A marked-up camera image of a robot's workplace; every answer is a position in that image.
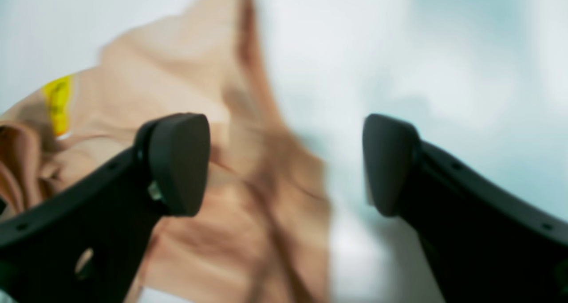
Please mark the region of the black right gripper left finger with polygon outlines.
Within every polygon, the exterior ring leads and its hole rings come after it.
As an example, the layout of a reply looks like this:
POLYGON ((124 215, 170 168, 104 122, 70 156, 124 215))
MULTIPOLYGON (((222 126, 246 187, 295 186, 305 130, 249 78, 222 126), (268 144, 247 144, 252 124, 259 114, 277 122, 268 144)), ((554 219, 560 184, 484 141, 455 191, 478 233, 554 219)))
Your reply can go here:
POLYGON ((1 224, 1 291, 17 303, 121 303, 155 225, 195 216, 210 157, 203 114, 144 124, 134 145, 1 224))

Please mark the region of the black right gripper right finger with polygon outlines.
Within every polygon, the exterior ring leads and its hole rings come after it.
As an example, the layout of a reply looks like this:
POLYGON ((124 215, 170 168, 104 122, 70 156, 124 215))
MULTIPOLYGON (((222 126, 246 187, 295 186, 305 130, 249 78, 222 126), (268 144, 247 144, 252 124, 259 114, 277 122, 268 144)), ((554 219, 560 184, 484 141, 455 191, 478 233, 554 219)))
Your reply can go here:
POLYGON ((418 234, 447 303, 565 303, 567 222, 499 188, 381 114, 363 125, 368 192, 378 212, 418 234))

